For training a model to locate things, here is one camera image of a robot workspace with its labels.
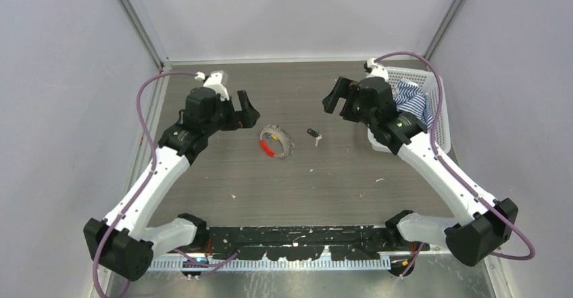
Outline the aluminium frame rail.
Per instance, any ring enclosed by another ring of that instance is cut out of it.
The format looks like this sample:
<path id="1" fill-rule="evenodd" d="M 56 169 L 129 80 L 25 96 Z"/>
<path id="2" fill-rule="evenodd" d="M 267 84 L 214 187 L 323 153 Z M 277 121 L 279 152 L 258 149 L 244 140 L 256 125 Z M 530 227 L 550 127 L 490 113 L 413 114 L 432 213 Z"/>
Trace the aluminium frame rail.
<path id="1" fill-rule="evenodd" d="M 288 266 L 319 268 L 328 257 L 340 267 L 407 270 L 425 247 L 444 247 L 461 263 L 474 266 L 500 246 L 489 224 L 479 218 L 466 226 L 445 218 L 437 237 L 412 234 L 410 211 L 383 226 L 209 227 L 190 214 L 155 228 L 136 229 L 108 220 L 89 220 L 84 237 L 96 264 L 135 281 L 155 259 L 176 252 L 196 270 Z"/>

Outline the metal spring coil keyring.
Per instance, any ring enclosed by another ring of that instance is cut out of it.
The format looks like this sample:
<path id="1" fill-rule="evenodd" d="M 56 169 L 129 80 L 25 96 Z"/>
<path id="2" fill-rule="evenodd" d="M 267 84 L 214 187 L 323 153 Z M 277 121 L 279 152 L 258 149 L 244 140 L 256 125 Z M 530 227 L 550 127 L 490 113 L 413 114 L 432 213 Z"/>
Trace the metal spring coil keyring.
<path id="1" fill-rule="evenodd" d="M 273 134 L 276 137 L 276 141 L 280 143 L 281 151 L 274 151 L 276 159 L 285 159 L 294 153 L 295 145 L 291 136 L 278 124 L 268 124 L 263 127 L 259 133 L 259 140 L 265 138 L 266 134 Z"/>

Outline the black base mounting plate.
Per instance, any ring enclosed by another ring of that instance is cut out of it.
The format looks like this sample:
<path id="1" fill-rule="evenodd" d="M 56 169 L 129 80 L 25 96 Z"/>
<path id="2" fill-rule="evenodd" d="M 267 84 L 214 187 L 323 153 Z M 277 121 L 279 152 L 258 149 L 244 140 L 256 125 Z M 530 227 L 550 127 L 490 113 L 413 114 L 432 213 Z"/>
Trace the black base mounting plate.
<path id="1" fill-rule="evenodd" d="M 206 253 L 216 259 L 255 261 L 316 260 L 329 252 L 334 261 L 374 260 L 379 253 L 414 253 L 419 242 L 399 240 L 384 226 L 233 226 L 210 227 L 190 245 L 179 247 L 185 253 Z"/>

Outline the silver key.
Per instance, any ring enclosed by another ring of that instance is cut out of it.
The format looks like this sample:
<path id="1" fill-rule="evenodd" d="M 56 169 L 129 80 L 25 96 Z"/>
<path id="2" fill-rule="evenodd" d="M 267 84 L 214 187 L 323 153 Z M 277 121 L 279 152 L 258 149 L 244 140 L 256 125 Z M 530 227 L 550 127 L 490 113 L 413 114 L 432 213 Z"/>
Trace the silver key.
<path id="1" fill-rule="evenodd" d="M 318 144 L 319 144 L 319 142 L 320 142 L 321 139 L 322 139 L 322 135 L 321 135 L 321 134 L 319 134 L 319 135 L 315 138 L 315 143 L 314 143 L 314 146 L 315 146 L 315 147 L 318 146 Z"/>

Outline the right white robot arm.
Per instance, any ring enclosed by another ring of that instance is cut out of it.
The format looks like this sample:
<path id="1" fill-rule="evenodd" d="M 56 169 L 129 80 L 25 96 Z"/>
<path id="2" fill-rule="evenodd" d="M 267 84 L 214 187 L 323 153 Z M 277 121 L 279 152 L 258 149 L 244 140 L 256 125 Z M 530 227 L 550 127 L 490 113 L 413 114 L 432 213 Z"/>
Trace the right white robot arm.
<path id="1" fill-rule="evenodd" d="M 339 99 L 345 100 L 341 117 L 365 124 L 378 142 L 423 177 L 453 214 L 442 218 L 412 210 L 398 213 L 385 223 L 391 249 L 403 251 L 412 242 L 428 243 L 447 248 L 466 266 L 475 266 L 509 240 L 518 206 L 485 191 L 440 152 L 425 125 L 396 108 L 384 78 L 354 81 L 339 77 L 322 100 L 324 111 L 331 114 Z"/>

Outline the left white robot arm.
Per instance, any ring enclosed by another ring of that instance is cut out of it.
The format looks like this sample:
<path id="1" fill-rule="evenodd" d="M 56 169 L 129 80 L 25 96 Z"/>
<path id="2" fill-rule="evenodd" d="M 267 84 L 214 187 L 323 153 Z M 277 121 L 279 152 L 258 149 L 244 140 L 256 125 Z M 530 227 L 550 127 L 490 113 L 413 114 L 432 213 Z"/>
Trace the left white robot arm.
<path id="1" fill-rule="evenodd" d="M 168 191 L 219 131 L 253 128 L 260 117 L 244 90 L 237 93 L 240 110 L 214 87 L 193 88 L 178 121 L 161 136 L 151 161 L 124 198 L 100 220 L 91 218 L 84 237 L 96 266 L 136 281 L 151 262 L 174 249 L 191 253 L 207 245 L 207 225 L 191 214 L 179 214 L 164 225 L 149 221 Z"/>

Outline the red handled key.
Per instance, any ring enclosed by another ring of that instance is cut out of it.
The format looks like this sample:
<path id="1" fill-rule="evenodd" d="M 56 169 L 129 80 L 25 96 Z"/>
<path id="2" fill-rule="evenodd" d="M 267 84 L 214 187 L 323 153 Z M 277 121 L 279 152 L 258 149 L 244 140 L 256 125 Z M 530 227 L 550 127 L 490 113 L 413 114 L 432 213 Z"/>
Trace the red handled key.
<path id="1" fill-rule="evenodd" d="M 275 152 L 270 148 L 270 143 L 272 142 L 269 140 L 266 140 L 265 138 L 261 138 L 259 140 L 259 145 L 261 147 L 261 149 L 263 150 L 263 152 L 269 156 L 269 157 L 275 157 Z"/>

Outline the blue striped cloth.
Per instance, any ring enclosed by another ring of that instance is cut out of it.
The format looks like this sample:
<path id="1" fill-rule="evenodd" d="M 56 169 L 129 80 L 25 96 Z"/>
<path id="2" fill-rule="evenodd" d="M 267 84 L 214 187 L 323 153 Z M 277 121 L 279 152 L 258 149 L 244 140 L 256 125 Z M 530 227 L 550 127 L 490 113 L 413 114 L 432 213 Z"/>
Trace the blue striped cloth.
<path id="1" fill-rule="evenodd" d="M 399 111 L 411 113 L 427 128 L 432 127 L 432 108 L 421 86 L 408 79 L 400 80 L 396 85 L 394 100 Z"/>

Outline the white plastic basket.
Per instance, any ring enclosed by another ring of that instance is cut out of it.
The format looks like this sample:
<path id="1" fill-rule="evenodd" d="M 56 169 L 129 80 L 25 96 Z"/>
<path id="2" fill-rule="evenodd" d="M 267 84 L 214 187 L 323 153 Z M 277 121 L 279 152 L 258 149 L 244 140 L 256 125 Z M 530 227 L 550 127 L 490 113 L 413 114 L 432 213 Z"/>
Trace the white plastic basket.
<path id="1" fill-rule="evenodd" d="M 388 67 L 384 76 L 390 84 L 397 108 L 412 113 L 427 127 L 435 127 L 435 141 L 445 152 L 451 150 L 449 115 L 445 96 L 440 93 L 432 72 Z"/>

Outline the black key fob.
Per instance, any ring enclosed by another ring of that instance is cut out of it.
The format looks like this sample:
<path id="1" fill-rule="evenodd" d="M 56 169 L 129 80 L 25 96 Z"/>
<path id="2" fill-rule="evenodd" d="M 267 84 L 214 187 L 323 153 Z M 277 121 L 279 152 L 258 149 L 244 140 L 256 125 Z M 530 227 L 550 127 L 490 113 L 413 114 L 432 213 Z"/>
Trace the black key fob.
<path id="1" fill-rule="evenodd" d="M 318 131 L 311 129 L 311 128 L 307 129 L 307 133 L 314 138 L 317 138 L 320 136 L 320 133 Z"/>

